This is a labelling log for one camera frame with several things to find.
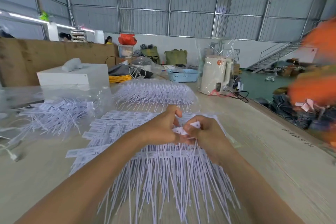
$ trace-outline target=blue plastic basket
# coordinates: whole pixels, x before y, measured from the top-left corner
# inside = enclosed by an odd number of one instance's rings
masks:
[[[173,69],[167,69],[168,77],[173,82],[196,82],[198,71],[194,69],[183,69],[184,73],[172,73]]]

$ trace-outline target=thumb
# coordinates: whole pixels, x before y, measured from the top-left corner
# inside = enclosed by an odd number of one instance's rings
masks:
[[[195,128],[189,124],[184,125],[183,129],[188,133],[188,135],[198,138],[200,135],[201,130],[198,128]]]

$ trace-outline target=wooden table surface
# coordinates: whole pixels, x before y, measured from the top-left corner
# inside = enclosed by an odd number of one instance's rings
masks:
[[[331,155],[251,104],[199,92],[196,95],[201,112],[218,116],[225,130],[241,143],[240,154],[296,214],[306,223],[336,223],[336,166]],[[13,150],[23,155],[16,163],[0,151],[0,223],[13,223],[66,179],[74,161],[65,158],[66,152],[84,148],[87,143],[79,135],[64,141],[57,138],[26,141]],[[226,223],[217,207],[211,213],[210,223]],[[189,223],[197,223],[194,210],[191,207],[187,211]],[[202,223],[207,223],[204,214],[201,210]],[[140,223],[151,223],[151,216],[151,208],[144,208]],[[245,209],[231,210],[231,217],[232,223],[250,223]],[[126,201],[111,223],[124,224],[128,219]],[[103,223],[102,217],[97,217],[95,223]],[[179,223],[172,201],[165,204],[160,223]]]

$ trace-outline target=light fixture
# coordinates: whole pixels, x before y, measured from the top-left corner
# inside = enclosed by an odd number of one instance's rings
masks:
[[[13,14],[13,13],[8,13],[8,14],[10,16],[17,17],[17,18],[22,18],[22,19],[26,19],[26,20],[30,20],[30,21],[36,21],[36,22],[41,22],[41,23],[49,24],[48,21],[43,21],[43,20],[39,20],[39,19],[23,16],[23,15],[20,15],[20,14]]]
[[[66,25],[62,25],[62,24],[56,24],[56,25],[57,25],[57,27],[60,27],[60,28],[76,29],[72,26],[66,26]]]
[[[92,33],[94,33],[94,32],[95,32],[94,30],[92,30],[92,29],[87,29],[87,28],[81,28],[81,30],[84,30],[84,31],[89,31],[89,32],[92,32]]]

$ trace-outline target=hand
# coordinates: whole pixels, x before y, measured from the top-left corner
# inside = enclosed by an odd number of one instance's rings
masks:
[[[182,111],[176,105],[169,105],[165,112],[134,129],[144,139],[145,145],[179,143],[180,135],[172,131],[173,125],[179,127],[176,116],[182,117]]]
[[[196,121],[201,124],[201,129],[190,125]],[[188,133],[188,136],[183,136],[181,142],[195,144],[196,139],[198,145],[205,150],[213,163],[219,164],[221,157],[235,152],[215,119],[196,115],[183,126],[183,129]]]

